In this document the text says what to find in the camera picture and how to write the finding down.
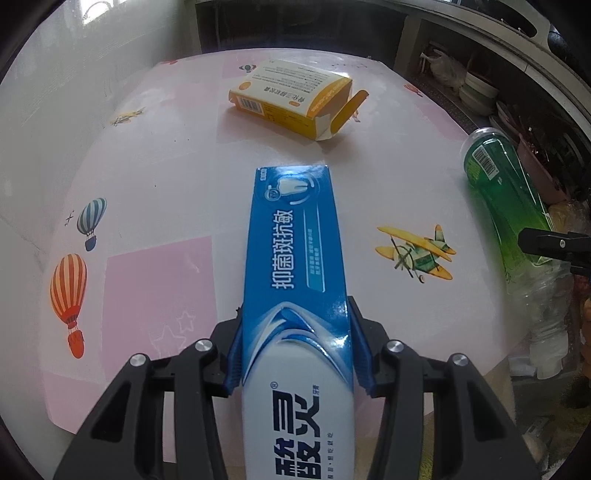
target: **yellow box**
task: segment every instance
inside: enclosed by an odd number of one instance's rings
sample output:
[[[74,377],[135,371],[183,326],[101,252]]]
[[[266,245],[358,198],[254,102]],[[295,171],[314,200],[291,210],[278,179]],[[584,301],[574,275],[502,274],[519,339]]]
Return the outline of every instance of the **yellow box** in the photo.
[[[263,116],[312,140],[326,140],[368,96],[360,90],[350,98],[352,85],[352,79],[336,73],[266,60],[230,90],[228,99],[239,110]]]

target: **black clamp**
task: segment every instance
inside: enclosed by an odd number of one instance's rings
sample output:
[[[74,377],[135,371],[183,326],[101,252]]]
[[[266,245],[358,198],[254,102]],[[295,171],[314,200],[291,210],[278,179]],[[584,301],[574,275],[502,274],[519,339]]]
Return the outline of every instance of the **black clamp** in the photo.
[[[589,235],[524,228],[519,233],[517,244],[525,254],[569,262],[571,273],[591,277],[591,237]]]
[[[465,355],[423,358],[364,319],[353,297],[348,302],[359,382],[371,397],[385,397],[368,480],[417,480],[425,392],[434,394],[433,480],[539,480],[517,428]],[[228,480],[212,397],[227,397],[238,384],[241,344],[239,310],[177,356],[132,356],[80,427],[54,480],[163,480],[167,391],[175,393],[178,479]]]
[[[356,359],[359,383],[372,398],[385,397],[368,480],[418,478],[424,393],[433,393],[433,480],[539,480],[515,424],[466,355],[422,357],[364,319],[353,297],[349,307],[353,354],[370,359]]]

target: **plastic bottle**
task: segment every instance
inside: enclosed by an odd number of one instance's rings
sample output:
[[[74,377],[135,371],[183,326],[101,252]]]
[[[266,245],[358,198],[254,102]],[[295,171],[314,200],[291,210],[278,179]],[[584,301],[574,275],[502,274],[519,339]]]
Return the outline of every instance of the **plastic bottle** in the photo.
[[[464,170],[482,195],[495,225],[512,307],[531,330],[530,360],[538,378],[562,370],[569,350],[564,316],[573,279],[568,265],[524,254],[517,245],[525,227],[553,230],[552,221],[510,140],[498,130],[481,128],[462,147]]]

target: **bottle label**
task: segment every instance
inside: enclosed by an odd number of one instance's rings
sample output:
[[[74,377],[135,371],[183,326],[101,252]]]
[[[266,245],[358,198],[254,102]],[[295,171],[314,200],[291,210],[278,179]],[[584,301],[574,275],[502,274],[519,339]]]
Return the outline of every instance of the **bottle label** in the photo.
[[[472,153],[472,158],[474,158],[474,160],[476,160],[476,162],[480,165],[489,180],[492,180],[498,175],[499,169],[496,167],[495,162],[492,161],[491,156],[482,145],[474,150]]]

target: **blue toothpaste box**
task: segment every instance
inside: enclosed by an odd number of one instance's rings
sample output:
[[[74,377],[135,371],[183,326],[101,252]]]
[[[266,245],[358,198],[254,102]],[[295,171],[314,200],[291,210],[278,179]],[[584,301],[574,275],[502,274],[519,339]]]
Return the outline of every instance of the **blue toothpaste box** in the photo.
[[[351,480],[352,348],[327,167],[256,171],[242,325],[247,478]]]

